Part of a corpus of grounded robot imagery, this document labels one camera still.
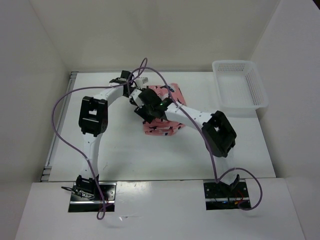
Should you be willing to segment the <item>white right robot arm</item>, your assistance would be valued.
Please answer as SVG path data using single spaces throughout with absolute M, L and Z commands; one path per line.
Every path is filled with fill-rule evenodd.
M 151 88 L 137 88 L 129 95 L 129 101 L 136 105 L 134 110 L 146 122 L 161 119 L 181 123 L 193 128 L 201 135 L 211 158 L 214 180 L 219 184 L 219 191 L 225 197 L 230 197 L 237 191 L 240 177 L 222 181 L 231 172 L 230 169 L 218 176 L 215 158 L 227 158 L 236 145 L 237 134 L 226 115 L 217 110 L 214 113 L 199 111 L 174 99 L 171 92 L 162 99 Z

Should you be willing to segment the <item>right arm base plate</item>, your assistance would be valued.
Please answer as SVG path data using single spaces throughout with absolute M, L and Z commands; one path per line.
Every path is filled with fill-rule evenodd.
M 220 182 L 204 181 L 204 197 L 206 210 L 250 209 L 251 202 L 245 181 L 240 181 L 230 190 L 229 186 Z

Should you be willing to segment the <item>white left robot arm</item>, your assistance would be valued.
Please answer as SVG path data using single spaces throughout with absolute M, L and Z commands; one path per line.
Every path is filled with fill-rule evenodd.
M 78 124 L 83 136 L 82 152 L 86 164 L 76 179 L 74 190 L 89 200 L 100 194 L 98 156 L 102 135 L 108 127 L 108 107 L 122 96 L 128 98 L 128 91 L 134 91 L 133 87 L 127 88 L 127 82 L 132 78 L 131 72 L 123 70 L 120 77 L 111 80 L 101 92 L 82 99 Z

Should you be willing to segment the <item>pink shark print shorts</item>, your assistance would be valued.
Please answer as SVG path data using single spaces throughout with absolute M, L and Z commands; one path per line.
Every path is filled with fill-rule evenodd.
M 186 101 L 182 95 L 179 85 L 177 83 L 170 83 L 168 87 L 173 99 L 182 105 L 186 105 Z M 149 85 L 147 88 L 155 91 L 161 100 L 169 97 L 169 92 L 165 85 Z M 144 120 L 142 122 L 142 126 L 144 133 L 150 136 L 172 136 L 185 127 L 182 123 L 159 118 L 154 119 L 151 123 Z

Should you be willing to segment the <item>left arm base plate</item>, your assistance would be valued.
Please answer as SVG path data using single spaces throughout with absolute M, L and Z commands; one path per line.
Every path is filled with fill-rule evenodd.
M 116 198 L 115 182 L 104 182 L 100 184 L 104 200 L 106 201 L 106 212 L 115 211 L 115 198 Z M 76 184 L 70 190 L 70 201 L 68 206 L 69 213 L 97 213 L 103 207 L 102 197 L 97 190 L 95 194 L 87 193 L 83 190 L 76 190 Z

